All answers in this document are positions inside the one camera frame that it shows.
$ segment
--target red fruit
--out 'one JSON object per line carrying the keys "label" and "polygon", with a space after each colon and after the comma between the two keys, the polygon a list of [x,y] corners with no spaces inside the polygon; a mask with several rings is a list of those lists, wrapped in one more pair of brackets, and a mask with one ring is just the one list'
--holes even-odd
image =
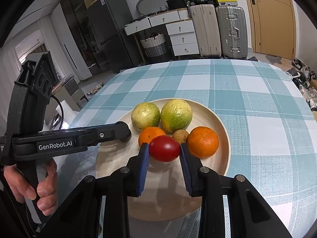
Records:
{"label": "red fruit", "polygon": [[161,162],[171,162],[180,155],[180,145],[169,136],[158,136],[151,140],[150,155]]}

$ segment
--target checkered tablecloth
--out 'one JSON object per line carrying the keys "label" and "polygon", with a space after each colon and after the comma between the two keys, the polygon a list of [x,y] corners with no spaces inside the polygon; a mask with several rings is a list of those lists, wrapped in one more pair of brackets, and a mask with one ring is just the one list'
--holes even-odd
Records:
{"label": "checkered tablecloth", "polygon": [[[197,101],[219,116],[231,144],[228,176],[245,175],[291,235],[302,237],[317,211],[317,124],[299,90],[275,66],[202,59],[129,69],[111,79],[72,126],[113,123],[139,103],[170,97]],[[84,176],[95,175],[97,151],[93,147],[59,159],[61,200]],[[226,200],[225,213],[229,237]],[[198,210],[180,220],[152,223],[148,230],[147,225],[139,230],[136,226],[141,223],[131,220],[131,234],[135,238],[197,237],[199,217]]]}

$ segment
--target suitcase handle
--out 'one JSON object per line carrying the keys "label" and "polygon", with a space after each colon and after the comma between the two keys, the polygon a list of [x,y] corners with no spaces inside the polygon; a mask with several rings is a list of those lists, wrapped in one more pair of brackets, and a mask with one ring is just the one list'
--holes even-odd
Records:
{"label": "suitcase handle", "polygon": [[240,38],[240,29],[234,27],[234,29],[237,31],[238,36],[235,38],[236,40]]}

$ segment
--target silver bolt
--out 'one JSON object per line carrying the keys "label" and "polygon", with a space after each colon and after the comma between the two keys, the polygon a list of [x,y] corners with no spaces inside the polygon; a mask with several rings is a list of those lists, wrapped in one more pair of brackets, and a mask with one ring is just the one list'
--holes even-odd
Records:
{"label": "silver bolt", "polygon": [[94,179],[93,176],[86,176],[86,177],[84,178],[85,182],[91,182],[93,179]]}
{"label": "silver bolt", "polygon": [[124,166],[124,167],[122,167],[122,168],[120,169],[120,172],[123,173],[123,174],[126,174],[126,173],[128,173],[129,171],[130,171],[129,167],[126,167],[126,166]]}
{"label": "silver bolt", "polygon": [[202,167],[200,168],[200,171],[201,171],[202,173],[208,173],[208,172],[209,172],[209,168],[206,167],[206,166],[202,166]]}
{"label": "silver bolt", "polygon": [[237,175],[237,180],[243,182],[245,181],[245,177],[243,175]]}

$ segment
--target round plate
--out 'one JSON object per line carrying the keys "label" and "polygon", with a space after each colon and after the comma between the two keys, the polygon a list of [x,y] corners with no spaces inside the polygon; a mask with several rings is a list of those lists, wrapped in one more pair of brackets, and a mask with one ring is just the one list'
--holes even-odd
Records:
{"label": "round plate", "polygon": [[[161,110],[172,98],[154,100]],[[219,137],[219,148],[216,153],[202,159],[201,162],[215,170],[219,175],[226,175],[230,161],[230,142],[227,131],[221,120],[207,107],[191,100],[184,99],[193,111],[193,119],[186,129],[188,133],[198,126],[213,129]],[[109,176],[113,171],[125,166],[130,157],[139,152],[137,131],[131,123],[131,111],[120,121],[128,124],[132,138],[127,143],[110,141],[101,144],[97,160],[96,175],[98,178]],[[162,163],[150,157],[145,187],[138,198],[128,197],[129,216],[145,221],[166,221],[186,216],[201,207],[201,197],[191,198],[185,188],[180,160]]]}

